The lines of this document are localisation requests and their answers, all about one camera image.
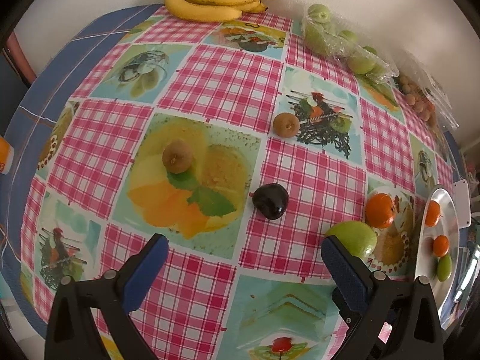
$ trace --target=blue gripper pad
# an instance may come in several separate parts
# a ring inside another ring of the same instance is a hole
[[[168,254],[169,241],[166,237],[161,236],[148,254],[138,263],[137,268],[123,287],[122,306],[127,314],[140,308],[158,272],[167,260]]]
[[[322,260],[332,275],[333,280],[335,280],[335,284],[337,284],[350,310],[363,314],[368,308],[368,299],[370,297],[368,288],[356,274],[352,265],[347,261],[339,248],[343,249],[344,254],[349,254],[343,245],[340,244],[337,247],[337,245],[333,243],[332,236],[325,238],[320,245]],[[358,257],[352,257],[351,255],[350,257],[357,259],[362,265],[358,266],[359,269],[364,268],[368,270]]]

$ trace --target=printed mint leaf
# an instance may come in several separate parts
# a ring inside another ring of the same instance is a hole
[[[178,174],[167,172],[166,176],[177,190],[193,191],[198,187],[198,181],[191,169]]]
[[[188,204],[197,203],[206,216],[224,216],[235,211],[235,207],[225,196],[203,185],[193,191]]]

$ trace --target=brown kiwi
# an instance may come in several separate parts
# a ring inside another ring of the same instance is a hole
[[[273,119],[273,131],[282,138],[293,138],[300,130],[300,121],[294,115],[283,112]]]
[[[415,99],[415,96],[411,93],[405,96],[405,100],[408,105],[415,105],[415,102],[417,101],[417,99]]]
[[[191,147],[181,139],[169,143],[162,154],[162,162],[171,173],[185,172],[194,160]]]

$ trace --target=pink plaid pattern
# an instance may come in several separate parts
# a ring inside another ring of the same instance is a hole
[[[415,220],[418,219],[420,214],[423,214],[423,210],[425,209],[426,204],[426,200],[419,196],[415,196]]]
[[[426,144],[432,150],[435,150],[434,138],[431,135],[427,124],[421,120],[412,107],[407,104],[405,96],[400,91],[394,91],[394,93],[397,97],[398,104],[403,109],[408,129],[413,132],[421,142]]]
[[[102,81],[105,74],[115,65],[115,62],[122,56],[129,47],[128,43],[114,46],[97,65],[85,77],[80,86],[72,94],[72,97],[87,97],[93,89]]]
[[[353,74],[346,71],[335,61],[327,61],[312,54],[309,49],[303,46],[302,39],[297,35],[290,34],[285,62],[291,66],[318,74],[325,80],[333,81],[356,95],[359,93],[358,82]]]
[[[23,213],[22,230],[20,233],[21,260],[33,270],[33,253],[35,234],[37,233],[37,220],[40,215],[40,205],[45,195],[46,186],[36,177],[32,180],[30,192]]]
[[[38,316],[48,323],[55,294],[37,276],[34,280],[34,308]]]
[[[281,72],[280,61],[201,44],[158,106],[267,133]]]
[[[157,9],[152,16],[168,16],[170,15],[169,10],[165,5],[162,5],[159,9]]]
[[[340,349],[340,347],[343,344],[343,341],[345,340],[345,337],[347,336],[347,330],[349,327],[344,321],[341,321],[340,326],[335,330],[332,334],[332,339],[333,345],[330,347],[330,350],[328,351],[327,360],[330,360],[335,353]],[[387,342],[390,333],[392,332],[392,328],[390,325],[388,325],[387,322],[383,324],[383,328],[380,331],[380,334],[378,335],[378,338],[381,339],[383,342]]]
[[[48,184],[108,218],[125,168],[152,108],[85,100],[63,138]]]
[[[453,191],[453,174],[452,167],[447,164],[438,154],[437,157],[437,174],[438,183],[446,187],[449,193]]]
[[[288,32],[292,25],[292,20],[286,17],[274,15],[272,13],[246,13],[241,18],[241,21],[248,21],[248,23],[255,23],[261,26],[275,28],[277,30]]]
[[[413,158],[405,126],[360,98],[367,170],[415,192]]]
[[[261,184],[284,185],[289,206],[278,221],[254,211],[240,264],[275,274],[329,278],[320,256],[323,233],[334,223],[362,219],[365,171],[275,138],[269,138],[266,150]]]
[[[344,321],[341,321],[340,326],[333,332],[332,334],[333,345],[330,347],[330,350],[328,351],[328,355],[327,355],[328,360],[330,360],[342,346],[343,340],[347,336],[348,329],[349,327],[347,326],[347,324]]]
[[[180,20],[175,16],[167,16],[162,21],[150,26],[135,40],[135,43],[200,43],[216,27],[218,27],[218,23],[198,23]]]
[[[131,254],[137,253],[145,244],[140,239],[108,225],[102,271],[118,269]],[[235,267],[231,265],[208,262],[170,248],[146,300],[131,313],[138,330],[160,359],[212,358],[234,275]]]

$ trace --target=plastic bag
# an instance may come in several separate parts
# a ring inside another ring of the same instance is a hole
[[[386,83],[398,76],[388,52],[366,36],[359,26],[331,11],[328,11],[327,21],[320,24],[308,12],[306,8],[302,34],[304,45],[313,53],[340,61],[354,74],[364,75],[375,83]]]

